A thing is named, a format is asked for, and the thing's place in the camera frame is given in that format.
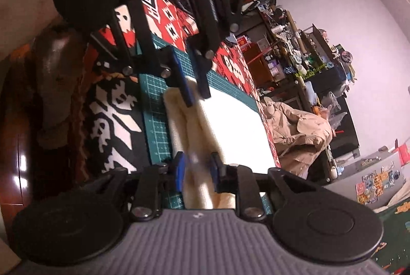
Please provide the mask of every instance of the black and white fabric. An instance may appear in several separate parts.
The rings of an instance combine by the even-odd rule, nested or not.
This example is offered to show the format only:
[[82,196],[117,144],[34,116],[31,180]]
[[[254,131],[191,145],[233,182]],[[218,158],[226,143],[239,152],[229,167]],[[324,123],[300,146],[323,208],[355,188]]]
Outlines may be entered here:
[[117,167],[141,172],[150,165],[140,87],[128,78],[107,78],[94,84],[84,103],[84,149],[90,174]]

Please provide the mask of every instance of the cluttered shelf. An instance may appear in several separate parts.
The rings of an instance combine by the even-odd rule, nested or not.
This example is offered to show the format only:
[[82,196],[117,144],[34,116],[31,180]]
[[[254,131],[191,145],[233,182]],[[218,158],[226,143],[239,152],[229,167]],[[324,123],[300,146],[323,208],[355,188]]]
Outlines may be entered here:
[[[340,172],[334,158],[359,146],[344,99],[356,81],[353,56],[341,45],[331,45],[327,32],[314,24],[299,30],[290,11],[275,4],[276,0],[265,0],[250,7],[253,10],[245,10],[238,43],[262,101],[275,108],[271,108],[271,125],[282,167],[326,184]],[[283,112],[280,119],[288,120],[294,130],[285,128],[275,136],[278,128],[284,128],[275,124],[276,111]],[[306,125],[305,132],[301,132],[298,121],[305,123],[309,119],[316,121],[315,127]],[[289,135],[295,149],[284,148],[280,134]],[[305,136],[297,140],[296,134]],[[294,156],[292,167],[286,167],[289,152]]]

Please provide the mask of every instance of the red patterned fabric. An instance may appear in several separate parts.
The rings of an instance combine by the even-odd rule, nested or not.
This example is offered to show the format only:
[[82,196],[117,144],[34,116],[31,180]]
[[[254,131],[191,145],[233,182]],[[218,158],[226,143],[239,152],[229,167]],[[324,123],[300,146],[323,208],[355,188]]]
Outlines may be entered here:
[[[166,42],[174,45],[179,50],[185,52],[186,49],[184,40],[188,36],[198,32],[195,20],[180,9],[177,9],[172,3],[169,2],[169,0],[143,0],[143,3],[151,32],[162,38]],[[130,15],[126,6],[117,8],[116,13],[128,46],[134,46],[135,34],[131,26]],[[109,27],[102,30],[101,33],[107,38],[109,42],[114,44],[114,38]],[[82,98],[85,97],[85,93],[87,93],[91,84],[97,82],[102,78],[102,76],[97,76],[92,71],[92,67],[97,56],[97,51],[92,46],[90,46],[84,58],[85,72],[83,80],[77,89],[77,102],[79,103],[79,105],[76,105],[76,107],[74,107],[73,115],[78,116],[79,118],[73,125],[74,131],[77,129],[80,135],[81,113],[79,113],[79,111],[81,110],[81,103],[83,101]],[[248,66],[245,62],[245,59],[243,58],[243,54],[241,53],[239,46],[236,45],[233,48],[230,48],[225,43],[222,43],[221,47],[216,52],[213,61],[216,65],[215,70],[218,74],[225,77],[230,83],[236,85],[251,97],[255,98],[260,111],[260,115],[262,117],[262,122],[265,126],[272,155],[275,159],[276,165],[279,166],[278,155],[273,144],[273,138],[268,128],[262,104],[259,101],[259,96],[257,94],[255,84],[253,83],[251,73],[249,72]],[[243,135],[244,142],[246,142],[247,137],[249,136]],[[79,144],[77,144],[77,148],[82,148],[82,140],[78,140],[78,143]],[[84,156],[82,153],[80,153],[77,158],[77,167],[84,167]],[[77,180],[83,180],[79,178],[78,175],[84,176],[84,174],[77,171]]]

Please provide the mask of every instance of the sticker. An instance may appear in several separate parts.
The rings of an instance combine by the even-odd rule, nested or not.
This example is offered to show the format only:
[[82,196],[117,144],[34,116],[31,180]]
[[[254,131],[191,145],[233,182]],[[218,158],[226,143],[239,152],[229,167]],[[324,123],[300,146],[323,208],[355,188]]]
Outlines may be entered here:
[[382,166],[382,173],[388,172],[394,168],[394,162],[392,162],[389,166]]
[[370,192],[370,195],[368,196],[367,204],[375,203],[378,200],[379,200],[379,198],[376,195],[376,190],[374,190],[374,192]]
[[376,196],[380,196],[384,193],[383,186],[376,187]]
[[356,185],[356,194],[357,195],[363,194],[365,189],[366,189],[366,186],[364,182],[358,183]]
[[376,174],[376,176],[374,177],[374,185],[375,186],[382,186],[382,174]]
[[394,186],[393,171],[389,171],[390,187]]
[[381,176],[383,189],[390,188],[389,172],[383,172]]
[[357,201],[358,201],[360,204],[365,205],[365,204],[367,203],[367,201],[368,201],[368,197],[367,197],[366,195],[364,195],[364,194],[358,195],[358,196],[357,196]]
[[374,185],[374,177],[376,176],[376,171],[368,175],[363,176],[363,182],[366,185],[366,188],[369,188]]

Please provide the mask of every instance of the cardboard tube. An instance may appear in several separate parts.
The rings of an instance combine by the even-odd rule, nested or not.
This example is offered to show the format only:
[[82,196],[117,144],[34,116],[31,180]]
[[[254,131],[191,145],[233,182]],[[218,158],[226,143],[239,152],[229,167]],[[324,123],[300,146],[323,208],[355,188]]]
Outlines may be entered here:
[[305,48],[305,46],[303,44],[303,41],[301,39],[301,36],[298,32],[298,28],[296,27],[296,24],[295,24],[291,14],[288,10],[286,10],[286,17],[288,18],[288,21],[290,23],[290,27],[292,28],[293,35],[295,36],[296,40],[298,41],[299,48],[301,49],[302,54],[303,55],[307,54],[306,48]]

